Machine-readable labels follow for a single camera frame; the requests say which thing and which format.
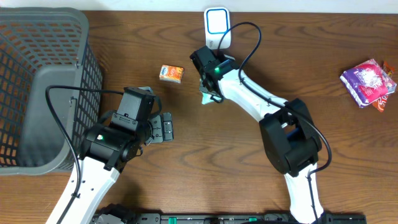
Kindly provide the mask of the small orange box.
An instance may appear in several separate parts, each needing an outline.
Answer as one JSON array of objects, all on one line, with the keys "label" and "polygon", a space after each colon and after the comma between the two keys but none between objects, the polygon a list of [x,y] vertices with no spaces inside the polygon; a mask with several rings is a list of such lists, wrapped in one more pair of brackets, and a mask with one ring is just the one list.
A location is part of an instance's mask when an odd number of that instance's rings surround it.
[{"label": "small orange box", "polygon": [[162,65],[159,73],[159,79],[167,82],[181,83],[183,73],[183,67]]}]

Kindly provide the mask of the red snack bar wrapper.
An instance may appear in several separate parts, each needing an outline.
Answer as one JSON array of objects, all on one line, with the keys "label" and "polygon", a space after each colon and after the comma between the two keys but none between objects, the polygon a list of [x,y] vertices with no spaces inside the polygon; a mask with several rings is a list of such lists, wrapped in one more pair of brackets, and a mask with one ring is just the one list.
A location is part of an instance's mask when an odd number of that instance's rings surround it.
[{"label": "red snack bar wrapper", "polygon": [[[387,62],[384,62],[383,66],[382,66],[382,69],[383,69],[383,72],[389,78],[392,78],[392,76],[393,76],[393,74],[395,72],[395,68],[394,67],[389,65]],[[379,99],[377,99],[376,101],[374,101],[372,103],[373,107],[375,107],[375,109],[377,109],[380,113],[382,113],[384,111],[389,95],[390,95],[390,93],[380,97]]]}]

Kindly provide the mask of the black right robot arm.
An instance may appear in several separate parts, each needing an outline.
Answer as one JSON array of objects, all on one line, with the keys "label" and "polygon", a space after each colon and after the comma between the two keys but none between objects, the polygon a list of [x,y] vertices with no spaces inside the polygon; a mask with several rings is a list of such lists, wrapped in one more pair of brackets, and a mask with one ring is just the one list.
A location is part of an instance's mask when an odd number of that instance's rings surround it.
[{"label": "black right robot arm", "polygon": [[258,123],[267,158],[284,175],[290,213],[299,223],[315,223],[324,212],[315,171],[321,139],[303,101],[288,101],[252,81],[235,59],[204,46],[190,59],[200,74],[204,104],[231,100]]}]

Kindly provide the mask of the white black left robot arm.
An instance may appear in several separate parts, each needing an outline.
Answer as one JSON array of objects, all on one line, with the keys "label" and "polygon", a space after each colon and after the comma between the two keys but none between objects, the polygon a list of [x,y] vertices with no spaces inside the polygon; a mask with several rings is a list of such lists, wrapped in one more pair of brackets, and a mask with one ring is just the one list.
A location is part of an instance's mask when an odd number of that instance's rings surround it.
[{"label": "white black left robot arm", "polygon": [[71,152],[75,166],[48,223],[138,223],[139,216],[120,205],[98,206],[126,164],[143,147],[174,140],[172,115],[153,111],[160,98],[148,87],[125,87],[117,110],[106,112],[83,132]]}]

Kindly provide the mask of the red purple snack pack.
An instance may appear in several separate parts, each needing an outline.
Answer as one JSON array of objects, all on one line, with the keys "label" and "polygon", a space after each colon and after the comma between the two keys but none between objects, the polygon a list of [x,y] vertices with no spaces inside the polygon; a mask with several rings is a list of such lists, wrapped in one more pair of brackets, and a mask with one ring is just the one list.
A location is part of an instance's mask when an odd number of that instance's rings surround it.
[{"label": "red purple snack pack", "polygon": [[380,97],[396,92],[397,83],[389,78],[373,58],[340,75],[340,80],[360,108],[372,105]]}]

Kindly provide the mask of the teal wet wipes pack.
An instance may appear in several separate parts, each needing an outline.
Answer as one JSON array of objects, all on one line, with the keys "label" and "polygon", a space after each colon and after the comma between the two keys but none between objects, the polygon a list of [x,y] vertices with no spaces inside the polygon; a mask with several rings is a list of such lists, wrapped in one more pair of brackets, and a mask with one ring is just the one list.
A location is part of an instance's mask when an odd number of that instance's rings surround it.
[{"label": "teal wet wipes pack", "polygon": [[206,105],[206,104],[209,104],[209,103],[213,103],[214,100],[213,100],[211,97],[212,97],[211,94],[202,92],[202,100],[201,100],[201,103],[202,103],[203,105]]}]

